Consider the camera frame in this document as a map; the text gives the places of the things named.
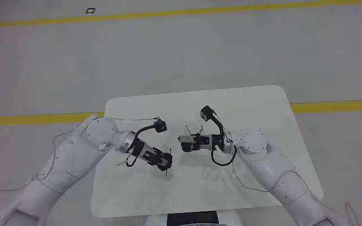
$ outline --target tabletop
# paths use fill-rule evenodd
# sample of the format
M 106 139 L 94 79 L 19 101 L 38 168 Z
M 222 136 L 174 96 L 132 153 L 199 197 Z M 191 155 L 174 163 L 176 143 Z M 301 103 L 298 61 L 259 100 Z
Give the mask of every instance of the tabletop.
M 260 129 L 271 144 L 293 162 L 311 191 L 319 198 L 323 191 L 305 146 L 289 101 L 280 86 L 205 90 L 185 93 L 113 98 L 106 104 L 105 117 L 117 120 L 119 130 L 137 131 L 153 121 L 132 119 L 160 116 L 168 130 L 146 131 L 140 138 L 151 147 L 170 151 L 173 166 L 166 172 L 138 160 L 133 167 L 117 164 L 127 157 L 110 150 L 96 168 L 91 211 L 98 218 L 227 210 L 281 205 L 269 193 L 244 189 L 231 172 L 231 166 L 214 164 L 210 151 L 184 153 L 180 135 L 198 132 L 217 134 L 217 127 L 204 122 L 200 110 L 209 105 L 233 137 Z M 215 153 L 219 162 L 230 155 Z M 247 186 L 262 189 L 242 160 L 235 158 L 235 170 Z

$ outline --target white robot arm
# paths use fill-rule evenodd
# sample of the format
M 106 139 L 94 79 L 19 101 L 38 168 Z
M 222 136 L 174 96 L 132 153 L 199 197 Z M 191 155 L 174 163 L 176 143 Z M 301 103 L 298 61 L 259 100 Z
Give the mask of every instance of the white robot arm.
M 238 155 L 266 189 L 262 192 L 270 192 L 276 197 L 299 226 L 352 226 L 347 219 L 323 205 L 309 191 L 288 157 L 279 148 L 271 145 L 261 131 L 247 132 L 243 138 L 234 142 L 228 138 L 221 121 L 217 119 L 217 114 L 209 106 L 201 110 L 200 116 L 205 121 L 211 119 L 220 132 L 210 135 L 197 133 L 180 136 L 179 141 L 183 151 L 211 150 L 212 161 L 219 166 L 231 164 Z M 223 153 L 232 154 L 228 163 L 221 164 L 214 160 L 213 153 L 216 146 Z
M 288 157 L 268 143 L 261 131 L 245 133 L 235 146 L 256 180 L 280 201 L 297 225 L 351 225 L 314 197 Z
M 135 133 L 120 131 L 113 119 L 95 114 L 88 117 L 56 148 L 17 199 L 0 211 L 0 225 L 42 226 L 62 194 L 94 169 L 113 146 L 116 151 L 132 154 L 162 171 L 170 168 L 171 154 L 152 148 L 138 138 L 142 131 L 152 128 L 157 132 L 167 130 L 160 118 Z

